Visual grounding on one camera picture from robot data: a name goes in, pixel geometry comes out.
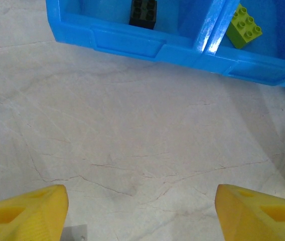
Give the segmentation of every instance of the blue storage tray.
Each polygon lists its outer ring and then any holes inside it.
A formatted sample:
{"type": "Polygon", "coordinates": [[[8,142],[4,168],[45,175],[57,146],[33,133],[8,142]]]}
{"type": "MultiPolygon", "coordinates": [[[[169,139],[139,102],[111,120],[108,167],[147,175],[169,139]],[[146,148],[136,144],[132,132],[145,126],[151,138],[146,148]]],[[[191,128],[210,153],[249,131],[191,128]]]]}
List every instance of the blue storage tray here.
{"type": "Polygon", "coordinates": [[[58,42],[285,86],[285,0],[241,0],[263,35],[225,36],[239,0],[158,0],[154,30],[128,25],[131,0],[46,0],[58,42]]]}

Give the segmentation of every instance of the table surface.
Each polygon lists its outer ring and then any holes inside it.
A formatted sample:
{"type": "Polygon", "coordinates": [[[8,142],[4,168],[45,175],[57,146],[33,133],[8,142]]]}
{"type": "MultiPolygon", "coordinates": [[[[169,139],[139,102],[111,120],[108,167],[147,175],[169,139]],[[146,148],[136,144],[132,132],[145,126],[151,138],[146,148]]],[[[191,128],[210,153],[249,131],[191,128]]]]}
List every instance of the table surface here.
{"type": "Polygon", "coordinates": [[[223,240],[217,185],[285,198],[285,88],[54,41],[0,0],[0,200],[52,184],[62,240],[223,240]]]}

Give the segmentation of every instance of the crack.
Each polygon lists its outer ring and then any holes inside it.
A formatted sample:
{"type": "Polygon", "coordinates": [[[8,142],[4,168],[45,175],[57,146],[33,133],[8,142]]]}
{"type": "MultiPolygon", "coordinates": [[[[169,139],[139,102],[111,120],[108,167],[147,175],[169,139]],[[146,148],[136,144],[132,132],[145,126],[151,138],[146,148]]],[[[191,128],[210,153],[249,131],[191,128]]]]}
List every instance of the crack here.
{"type": "Polygon", "coordinates": [[[274,154],[274,155],[272,155],[272,157],[278,157],[280,155],[285,155],[285,152],[274,154]]]}
{"type": "Polygon", "coordinates": [[[164,154],[168,154],[169,152],[164,152],[164,153],[159,153],[159,154],[155,154],[155,155],[143,155],[143,156],[131,156],[131,157],[156,157],[156,156],[160,156],[160,155],[164,155],[164,154]]]}
{"type": "Polygon", "coordinates": [[[59,139],[56,139],[56,138],[48,138],[49,140],[56,140],[56,141],[59,141],[59,142],[65,142],[65,143],[71,143],[69,141],[65,141],[65,140],[59,140],[59,139]]]}
{"type": "Polygon", "coordinates": [[[224,167],[224,166],[220,165],[221,166],[220,168],[216,168],[216,169],[212,169],[212,170],[208,170],[208,171],[204,171],[204,172],[194,172],[193,175],[190,175],[190,176],[178,179],[178,180],[176,180],[174,182],[165,182],[165,183],[175,184],[175,183],[178,183],[178,182],[183,181],[185,179],[189,179],[189,178],[192,178],[192,177],[195,177],[195,176],[198,176],[198,175],[202,175],[202,174],[206,174],[206,173],[210,173],[210,172],[215,172],[215,171],[222,170],[222,169],[229,169],[229,168],[243,167],[243,166],[247,166],[247,165],[261,164],[261,163],[265,163],[265,162],[268,162],[268,161],[269,161],[269,159],[267,159],[265,161],[261,161],[261,162],[245,163],[245,164],[241,164],[241,165],[237,165],[237,166],[229,166],[229,167],[224,167]]]}
{"type": "Polygon", "coordinates": [[[135,169],[128,169],[128,168],[113,167],[113,166],[110,166],[110,165],[108,165],[108,164],[103,164],[103,165],[99,165],[99,164],[90,164],[90,166],[95,166],[95,167],[106,167],[106,168],[113,168],[113,169],[119,169],[119,170],[135,171],[135,169]]]}
{"type": "Polygon", "coordinates": [[[189,107],[197,107],[197,106],[202,106],[202,105],[211,105],[211,104],[216,104],[215,102],[210,102],[210,103],[207,103],[205,101],[200,101],[199,103],[197,104],[189,104],[186,108],[189,108],[189,107]]]}
{"type": "Polygon", "coordinates": [[[54,43],[54,42],[55,41],[52,41],[52,40],[49,40],[49,41],[37,41],[37,42],[32,42],[32,43],[27,43],[27,44],[0,46],[0,49],[12,48],[12,47],[22,47],[22,46],[35,45],[35,44],[54,43]]]}
{"type": "Polygon", "coordinates": [[[162,196],[164,196],[164,195],[169,191],[169,189],[171,189],[171,188],[172,188],[172,186],[170,186],[169,188],[167,188],[166,191],[163,192],[162,194],[160,194],[155,200],[148,201],[148,202],[145,202],[145,203],[141,203],[141,205],[148,205],[148,203],[157,201],[159,198],[161,198],[162,196]]]}
{"type": "Polygon", "coordinates": [[[153,177],[146,176],[145,173],[142,173],[141,176],[145,178],[150,178],[150,179],[153,178],[153,177]]]}
{"type": "Polygon", "coordinates": [[[165,178],[166,178],[166,177],[176,177],[177,175],[178,175],[178,173],[170,174],[170,175],[165,176],[165,178]]]}
{"type": "Polygon", "coordinates": [[[88,198],[106,198],[106,199],[110,199],[110,198],[113,198],[114,195],[111,195],[111,196],[106,196],[106,197],[95,197],[95,196],[88,196],[88,195],[85,195],[83,197],[88,197],[88,198]]]}
{"type": "Polygon", "coordinates": [[[145,205],[147,205],[147,206],[149,206],[151,208],[154,208],[154,209],[159,209],[159,210],[161,210],[163,212],[177,212],[177,210],[169,210],[169,209],[163,209],[161,207],[154,207],[154,206],[151,206],[150,204],[147,204],[147,203],[145,205]]]}
{"type": "Polygon", "coordinates": [[[88,182],[91,182],[91,183],[94,183],[94,184],[96,184],[96,185],[98,185],[98,186],[100,186],[100,187],[103,187],[103,188],[107,189],[107,190],[110,190],[110,191],[113,191],[113,192],[116,192],[116,193],[119,193],[119,194],[124,194],[124,195],[127,195],[127,196],[132,197],[132,195],[130,195],[130,194],[128,194],[128,193],[116,191],[116,190],[114,190],[114,189],[112,189],[112,188],[103,186],[103,185],[101,185],[100,183],[97,183],[97,182],[94,182],[94,181],[90,181],[90,180],[84,178],[84,177],[81,176],[81,175],[78,175],[78,176],[75,176],[75,177],[71,177],[71,178],[76,178],[76,177],[81,177],[83,180],[88,181],[88,182]]]}
{"type": "Polygon", "coordinates": [[[44,9],[34,9],[34,8],[19,8],[19,7],[10,7],[10,9],[17,9],[17,10],[27,10],[27,11],[39,11],[39,12],[43,12],[45,11],[44,9]]]}
{"type": "Polygon", "coordinates": [[[85,191],[78,191],[78,190],[69,190],[70,192],[81,192],[81,193],[85,193],[85,191]]]}
{"type": "Polygon", "coordinates": [[[119,241],[118,236],[117,236],[116,232],[114,231],[114,229],[113,229],[113,233],[116,236],[117,240],[119,241]]]}
{"type": "Polygon", "coordinates": [[[30,153],[29,148],[28,148],[28,152],[29,152],[29,155],[30,155],[30,157],[31,157],[31,161],[32,161],[32,163],[33,163],[34,169],[37,171],[37,173],[39,174],[40,178],[41,178],[44,182],[48,182],[48,181],[44,180],[44,178],[42,177],[41,173],[39,172],[39,170],[38,170],[38,168],[37,168],[37,166],[36,166],[36,164],[35,164],[35,162],[34,162],[34,160],[33,160],[33,157],[31,156],[31,153],[30,153]]]}
{"type": "Polygon", "coordinates": [[[199,192],[199,193],[201,193],[201,194],[203,194],[204,196],[206,196],[207,198],[209,198],[206,194],[207,194],[207,192],[201,192],[200,190],[198,190],[197,188],[195,188],[195,187],[193,187],[194,189],[195,189],[195,191],[197,191],[197,192],[199,192]]]}
{"type": "Polygon", "coordinates": [[[126,211],[116,211],[116,212],[108,212],[107,214],[112,214],[112,213],[130,213],[130,212],[126,212],[126,211]]]}
{"type": "Polygon", "coordinates": [[[124,84],[124,83],[133,83],[133,82],[143,82],[143,80],[139,79],[139,80],[129,80],[129,81],[111,81],[111,84],[124,84]]]}
{"type": "Polygon", "coordinates": [[[54,155],[54,154],[42,153],[42,152],[38,152],[38,154],[42,156],[53,156],[54,155]]]}

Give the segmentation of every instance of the small object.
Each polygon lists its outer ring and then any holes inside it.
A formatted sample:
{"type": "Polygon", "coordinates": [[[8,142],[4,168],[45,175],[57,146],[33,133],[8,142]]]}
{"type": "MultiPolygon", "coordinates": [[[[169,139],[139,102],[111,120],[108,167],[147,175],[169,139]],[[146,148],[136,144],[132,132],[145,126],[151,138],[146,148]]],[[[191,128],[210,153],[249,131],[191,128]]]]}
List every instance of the small object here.
{"type": "Polygon", "coordinates": [[[221,184],[215,209],[226,241],[285,241],[285,199],[221,184]]]}
{"type": "Polygon", "coordinates": [[[156,0],[132,0],[129,24],[146,29],[154,29],[156,15],[156,0]]]}
{"type": "Polygon", "coordinates": [[[63,185],[0,201],[0,241],[59,241],[67,211],[63,185]]]}
{"type": "Polygon", "coordinates": [[[247,9],[238,5],[226,34],[237,49],[262,35],[262,29],[256,25],[254,18],[247,13],[247,9]]]}

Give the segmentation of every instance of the green lego brick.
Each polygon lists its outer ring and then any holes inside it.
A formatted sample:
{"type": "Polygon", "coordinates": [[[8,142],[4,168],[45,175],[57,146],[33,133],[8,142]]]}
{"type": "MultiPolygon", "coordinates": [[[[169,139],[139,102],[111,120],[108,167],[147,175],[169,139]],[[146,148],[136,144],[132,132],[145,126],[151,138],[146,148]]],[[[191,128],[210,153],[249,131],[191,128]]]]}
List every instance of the green lego brick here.
{"type": "Polygon", "coordinates": [[[256,25],[254,18],[247,13],[247,9],[239,4],[226,34],[235,48],[241,49],[262,35],[262,29],[256,25]]]}

